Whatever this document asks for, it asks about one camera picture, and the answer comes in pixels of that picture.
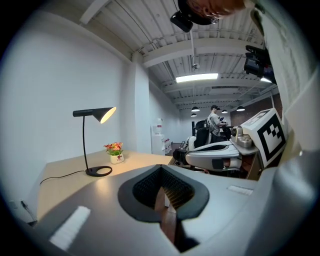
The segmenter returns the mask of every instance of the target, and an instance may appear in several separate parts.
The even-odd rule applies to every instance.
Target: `cable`
[[[41,185],[42,182],[44,182],[44,181],[46,181],[46,180],[48,180],[48,179],[63,178],[63,177],[69,176],[69,175],[71,175],[71,174],[76,174],[76,173],[80,173],[80,172],[84,172],[84,170],[78,170],[78,171],[75,171],[75,172],[73,172],[73,173],[69,173],[69,174],[64,175],[64,176],[45,178],[43,181],[40,182],[39,186]]]
[[[23,208],[28,212],[28,214],[31,216],[32,220],[33,220],[34,222],[36,222],[37,220],[35,219],[34,215],[33,215],[33,214],[31,213],[31,211],[29,210],[28,205],[27,205],[23,200],[21,200],[20,202],[21,202],[22,207],[23,207]]]

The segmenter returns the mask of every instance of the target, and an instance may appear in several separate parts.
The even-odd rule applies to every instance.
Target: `man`
[[[271,0],[178,0],[179,9],[191,22],[209,25],[216,19],[223,19],[245,8],[251,8],[251,18],[264,36],[275,80],[282,102],[282,122],[288,138],[286,159],[296,156],[301,149],[319,148],[319,140],[306,137],[301,122],[297,122],[296,113],[308,113],[306,123],[317,120],[313,111],[320,105],[319,65],[308,42],[300,29],[276,2]],[[301,98],[305,104],[298,103]],[[309,134],[317,131],[309,127]]]
[[[208,116],[209,132],[211,133],[211,142],[216,143],[220,141],[220,127],[227,126],[226,122],[220,122],[217,111],[220,108],[217,105],[212,105],[211,113]]]

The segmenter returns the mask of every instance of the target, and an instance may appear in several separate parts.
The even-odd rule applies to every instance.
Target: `sticker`
[[[277,115],[274,114],[257,133],[263,147],[266,161],[268,162],[286,144],[285,135]]]

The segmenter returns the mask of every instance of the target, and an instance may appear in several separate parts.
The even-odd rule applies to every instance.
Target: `tabletop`
[[[112,167],[112,173],[108,176],[92,177],[86,175],[85,172],[78,172],[62,178],[50,178],[45,180],[39,189],[37,219],[40,220],[54,206],[91,182],[107,178],[109,176],[122,174],[141,167],[152,166],[156,164],[168,165],[172,160],[172,156],[139,153],[128,150],[123,151],[122,154],[124,156],[124,162],[118,164],[111,164],[110,156],[105,151],[99,151],[86,155],[89,167]],[[86,163],[83,155],[50,162],[45,166],[43,180],[49,177],[64,176],[85,169]]]

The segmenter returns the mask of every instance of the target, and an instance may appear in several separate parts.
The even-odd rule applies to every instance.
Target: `desk lamp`
[[[85,117],[94,116],[95,119],[97,119],[100,122],[100,124],[103,124],[105,121],[109,119],[109,117],[113,115],[115,111],[116,111],[116,107],[104,107],[104,108],[96,108],[96,109],[76,110],[76,111],[73,111],[72,113],[74,117],[83,117],[82,140],[83,140],[84,160],[85,160],[85,166],[86,166],[85,173],[89,176],[94,176],[94,177],[107,176],[112,172],[112,168],[110,166],[97,166],[97,167],[91,167],[91,168],[88,167],[86,147],[85,147]],[[97,173],[97,171],[103,168],[109,168],[110,171],[103,174]]]

